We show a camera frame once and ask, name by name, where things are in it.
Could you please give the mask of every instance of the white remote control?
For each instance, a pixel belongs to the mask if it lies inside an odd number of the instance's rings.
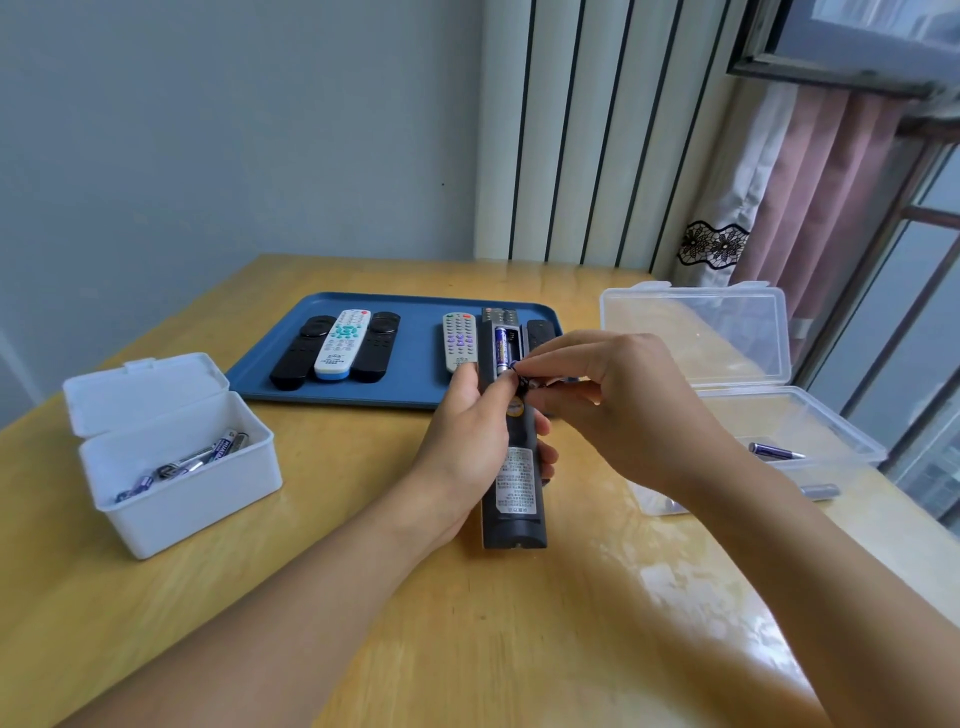
[[[444,316],[444,357],[446,370],[453,374],[457,367],[477,360],[477,320],[468,313]]]
[[[369,311],[360,308],[341,311],[313,365],[317,379],[346,379],[349,376],[350,365],[360,351],[369,323]]]

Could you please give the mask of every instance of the clear plastic lid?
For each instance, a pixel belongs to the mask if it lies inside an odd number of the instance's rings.
[[[129,361],[63,383],[70,424],[89,438],[226,391],[229,382],[205,353]]]
[[[764,281],[673,288],[650,280],[600,296],[600,328],[655,333],[694,389],[788,382],[786,323],[783,291]]]

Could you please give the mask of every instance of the wooden table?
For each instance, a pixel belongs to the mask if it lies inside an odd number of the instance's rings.
[[[267,255],[104,366],[203,351],[226,370],[323,290],[527,298],[553,306],[566,329],[596,327],[600,292],[643,278]],[[253,409],[276,433],[283,488],[145,562],[93,509],[62,397],[0,432],[3,725],[68,715],[223,610],[387,488],[429,419]],[[342,455],[347,440],[377,456]],[[704,528],[643,516],[566,425],[551,442],[563,457],[545,491],[550,548],[484,552],[471,517],[391,599],[317,725],[826,725],[769,612]],[[845,485],[830,516],[960,621],[949,534],[876,471]]]

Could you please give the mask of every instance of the transparent plastic box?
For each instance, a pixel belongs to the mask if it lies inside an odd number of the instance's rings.
[[[93,504],[138,559],[191,536],[282,485],[274,433],[253,414],[205,353],[142,359],[63,383]],[[245,447],[193,473],[155,480],[119,503],[117,494],[164,463],[246,432]]]
[[[687,381],[744,448],[758,442],[800,452],[803,460],[770,464],[800,485],[812,473],[875,466],[886,449],[790,380],[783,292],[762,281],[727,288],[673,288],[646,281],[600,296],[600,326],[621,333],[655,333]],[[842,483],[834,483],[842,489]],[[683,513],[670,498],[636,483],[644,513]]]

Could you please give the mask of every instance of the label sticker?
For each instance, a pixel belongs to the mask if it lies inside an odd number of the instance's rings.
[[[496,510],[500,513],[537,515],[532,450],[507,448],[507,459],[503,461],[496,477]]]
[[[507,414],[511,417],[519,417],[523,414],[523,400],[520,397],[514,397],[507,405]]]

